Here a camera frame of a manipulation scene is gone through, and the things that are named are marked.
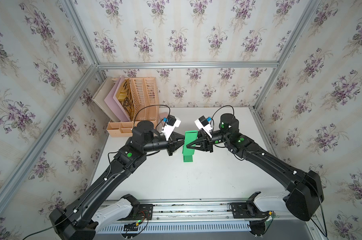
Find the green square paper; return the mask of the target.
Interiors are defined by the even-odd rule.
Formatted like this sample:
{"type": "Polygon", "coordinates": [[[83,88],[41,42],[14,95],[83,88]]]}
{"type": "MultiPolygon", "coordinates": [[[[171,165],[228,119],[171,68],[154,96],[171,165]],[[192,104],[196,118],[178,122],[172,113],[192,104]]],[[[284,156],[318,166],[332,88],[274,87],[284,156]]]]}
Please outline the green square paper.
{"type": "Polygon", "coordinates": [[[183,147],[183,157],[192,157],[195,153],[194,149],[190,149],[187,147],[188,144],[192,143],[198,138],[198,131],[186,131],[185,132],[185,142],[183,147]]]}
{"type": "Polygon", "coordinates": [[[193,154],[192,155],[183,154],[183,161],[184,161],[184,163],[192,163],[193,162],[193,154]]]}

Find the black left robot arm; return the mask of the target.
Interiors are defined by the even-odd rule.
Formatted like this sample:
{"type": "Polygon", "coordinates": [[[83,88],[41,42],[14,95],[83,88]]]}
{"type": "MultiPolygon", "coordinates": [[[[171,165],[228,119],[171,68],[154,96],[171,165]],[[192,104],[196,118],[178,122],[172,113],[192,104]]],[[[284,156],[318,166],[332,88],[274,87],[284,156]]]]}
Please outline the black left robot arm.
{"type": "Polygon", "coordinates": [[[147,159],[166,150],[169,156],[185,143],[185,136],[170,131],[176,118],[168,114],[165,126],[159,133],[150,121],[134,122],[132,137],[109,160],[105,172],[81,196],[66,208],[56,208],[50,213],[52,229],[62,240],[91,240],[96,228],[103,223],[94,220],[97,210],[111,193],[147,159]]]}

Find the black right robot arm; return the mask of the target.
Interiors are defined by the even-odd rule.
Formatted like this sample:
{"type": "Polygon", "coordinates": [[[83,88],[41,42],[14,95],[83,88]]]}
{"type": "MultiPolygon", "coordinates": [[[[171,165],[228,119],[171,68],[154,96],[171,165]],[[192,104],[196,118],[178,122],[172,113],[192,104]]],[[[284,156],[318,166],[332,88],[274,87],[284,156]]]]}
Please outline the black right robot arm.
{"type": "Polygon", "coordinates": [[[215,121],[215,117],[199,117],[195,121],[197,137],[185,141],[185,147],[209,153],[216,147],[224,148],[237,160],[260,168],[284,188],[283,192],[277,194],[254,192],[244,202],[231,203],[229,210],[233,217],[249,219],[251,233],[261,237],[277,217],[276,212],[287,212],[298,220],[313,223],[327,237],[326,225],[321,226],[314,220],[317,211],[321,214],[324,212],[325,197],[319,174],[313,170],[298,169],[269,153],[243,132],[243,118],[236,114],[234,108],[230,113],[223,113],[218,121],[215,121]]]}

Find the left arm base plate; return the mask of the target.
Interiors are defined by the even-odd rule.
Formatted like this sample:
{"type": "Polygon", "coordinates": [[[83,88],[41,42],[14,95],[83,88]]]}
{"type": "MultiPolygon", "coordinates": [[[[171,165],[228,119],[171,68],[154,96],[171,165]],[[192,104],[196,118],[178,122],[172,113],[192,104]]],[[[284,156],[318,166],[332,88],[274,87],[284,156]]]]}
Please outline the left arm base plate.
{"type": "Polygon", "coordinates": [[[130,214],[121,221],[152,220],[153,204],[140,204],[133,207],[130,214]]]}

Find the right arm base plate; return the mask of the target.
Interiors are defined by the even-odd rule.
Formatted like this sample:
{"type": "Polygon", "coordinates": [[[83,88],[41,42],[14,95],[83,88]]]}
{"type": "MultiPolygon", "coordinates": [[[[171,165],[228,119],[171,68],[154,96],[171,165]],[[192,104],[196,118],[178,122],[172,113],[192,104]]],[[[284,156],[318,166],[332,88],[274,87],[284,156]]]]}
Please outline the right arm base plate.
{"type": "Polygon", "coordinates": [[[254,203],[230,203],[229,210],[234,219],[265,219],[270,215],[270,211],[262,212],[254,203]]]}

